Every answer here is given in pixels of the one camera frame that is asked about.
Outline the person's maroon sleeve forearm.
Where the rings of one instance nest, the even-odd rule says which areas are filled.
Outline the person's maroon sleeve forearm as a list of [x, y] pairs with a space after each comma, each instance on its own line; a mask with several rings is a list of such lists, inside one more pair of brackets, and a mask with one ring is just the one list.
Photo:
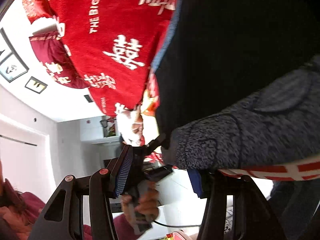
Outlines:
[[[9, 224], [19, 239], [28, 239], [31, 229], [35, 225], [45, 203], [31, 192], [18, 192], [6, 179], [1, 182], [1, 218]], [[63, 218], [63, 208], [53, 207], [48, 210], [46, 218], [60, 222]], [[133, 227], [124, 214], [113, 219], [118, 239], [138, 239]], [[93, 239], [89, 225], [83, 226], [84, 239]]]

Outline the person's left hand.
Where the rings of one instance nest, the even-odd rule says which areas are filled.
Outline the person's left hand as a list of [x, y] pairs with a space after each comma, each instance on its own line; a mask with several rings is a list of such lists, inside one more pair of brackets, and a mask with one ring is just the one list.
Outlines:
[[[131, 211], [129, 210], [129, 204], [131, 203], [131, 199], [131, 196], [128, 194], [122, 195], [121, 208], [126, 220], [132, 227], [134, 227], [136, 223], [131, 216]], [[159, 192], [156, 190], [156, 183], [149, 181], [148, 190], [139, 198], [139, 204], [135, 207], [135, 211], [140, 214], [150, 216], [152, 220], [155, 220], [159, 215], [158, 199]]]

